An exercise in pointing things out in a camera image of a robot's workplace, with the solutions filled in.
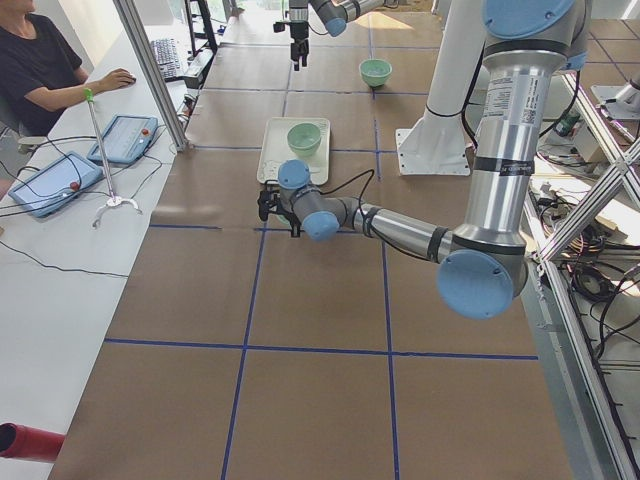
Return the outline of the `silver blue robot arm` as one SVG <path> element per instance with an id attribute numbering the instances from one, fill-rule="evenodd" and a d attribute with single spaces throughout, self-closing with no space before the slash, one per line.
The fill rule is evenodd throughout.
<path id="1" fill-rule="evenodd" d="M 284 162 L 258 198 L 315 241 L 342 227 L 438 265 L 447 306 L 472 319 L 504 312 L 525 286 L 520 222 L 552 76 L 586 59 L 588 1 L 456 1 L 423 116 L 400 134 L 408 174 L 469 174 L 463 222 L 448 229 L 320 190 L 300 159 Z"/>
<path id="2" fill-rule="evenodd" d="M 290 58 L 293 69 L 307 66 L 309 55 L 309 8 L 312 8 L 327 32 L 332 37 L 342 34 L 349 22 L 355 21 L 376 8 L 384 5 L 383 0 L 346 0 L 335 3 L 331 0 L 295 0 L 289 2 L 288 19 L 284 25 L 289 27 L 292 43 Z"/>

